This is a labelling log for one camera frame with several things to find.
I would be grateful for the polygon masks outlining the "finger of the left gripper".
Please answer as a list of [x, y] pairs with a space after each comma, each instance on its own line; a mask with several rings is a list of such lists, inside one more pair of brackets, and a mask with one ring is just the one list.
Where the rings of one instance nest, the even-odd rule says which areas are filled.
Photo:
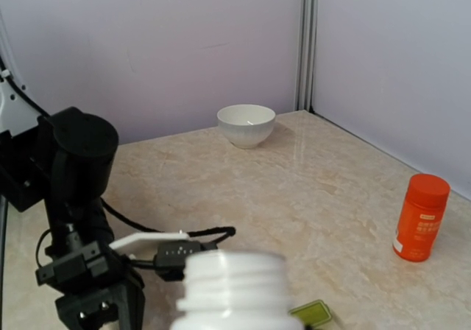
[[130, 281], [122, 281], [113, 285], [109, 292], [109, 320], [117, 321], [120, 329], [141, 330], [145, 306], [143, 288]]
[[67, 329], [100, 329], [110, 322], [110, 302], [99, 292], [64, 295], [55, 301], [55, 306]]

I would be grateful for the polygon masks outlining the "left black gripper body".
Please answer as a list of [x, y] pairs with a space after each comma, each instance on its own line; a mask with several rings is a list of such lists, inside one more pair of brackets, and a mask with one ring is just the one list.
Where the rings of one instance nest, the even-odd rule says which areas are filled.
[[127, 258], [98, 242], [92, 242], [39, 267], [35, 274], [40, 286], [47, 285], [57, 290], [62, 294], [61, 297], [99, 292], [108, 301], [109, 289], [122, 281], [130, 281], [144, 290], [142, 277]]

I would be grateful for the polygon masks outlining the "white pill bottle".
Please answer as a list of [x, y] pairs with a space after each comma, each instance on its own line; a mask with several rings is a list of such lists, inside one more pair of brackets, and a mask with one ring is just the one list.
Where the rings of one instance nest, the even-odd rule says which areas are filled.
[[304, 329], [290, 314], [286, 260], [260, 251], [214, 250], [187, 258], [180, 316], [171, 329]]

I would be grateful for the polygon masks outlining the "green weekly pill organizer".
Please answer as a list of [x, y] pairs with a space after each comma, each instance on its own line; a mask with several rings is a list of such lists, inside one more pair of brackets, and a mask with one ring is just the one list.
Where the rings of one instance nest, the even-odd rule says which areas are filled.
[[289, 314], [296, 317], [304, 325], [305, 329], [316, 329], [329, 323], [333, 316], [328, 305], [322, 300], [298, 306], [289, 311]]

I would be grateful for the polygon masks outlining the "red pill bottle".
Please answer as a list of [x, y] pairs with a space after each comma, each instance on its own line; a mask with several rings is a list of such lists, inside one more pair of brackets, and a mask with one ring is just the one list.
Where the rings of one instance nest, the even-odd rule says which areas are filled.
[[400, 258], [422, 262], [431, 256], [449, 195], [449, 183], [438, 176], [411, 177], [392, 243]]

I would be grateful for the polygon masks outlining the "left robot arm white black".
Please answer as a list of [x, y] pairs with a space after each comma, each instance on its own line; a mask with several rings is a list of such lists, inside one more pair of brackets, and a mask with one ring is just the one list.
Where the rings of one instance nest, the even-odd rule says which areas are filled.
[[143, 280], [112, 249], [102, 205], [117, 148], [111, 123], [73, 107], [40, 116], [18, 135], [1, 134], [1, 194], [18, 211], [45, 205], [50, 261], [35, 277], [60, 293], [55, 305], [68, 329], [143, 325]]

